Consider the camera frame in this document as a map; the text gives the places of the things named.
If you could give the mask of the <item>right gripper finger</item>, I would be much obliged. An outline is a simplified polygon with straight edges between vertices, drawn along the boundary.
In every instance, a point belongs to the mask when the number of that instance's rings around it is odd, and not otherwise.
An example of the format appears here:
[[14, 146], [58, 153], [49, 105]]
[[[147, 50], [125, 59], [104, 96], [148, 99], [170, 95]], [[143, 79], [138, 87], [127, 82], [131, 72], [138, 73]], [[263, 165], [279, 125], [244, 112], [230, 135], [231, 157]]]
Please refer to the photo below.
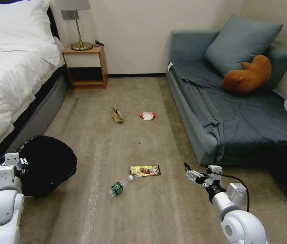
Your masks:
[[203, 185], [206, 180], [206, 176], [201, 173], [186, 173], [185, 175], [190, 181], [199, 185]]
[[186, 162], [184, 162], [184, 169], [185, 169], [185, 175], [190, 180], [205, 180], [205, 179], [208, 179], [208, 175], [207, 174], [202, 174], [202, 173], [199, 173], [199, 172], [197, 172], [195, 170], [192, 170], [191, 167]]

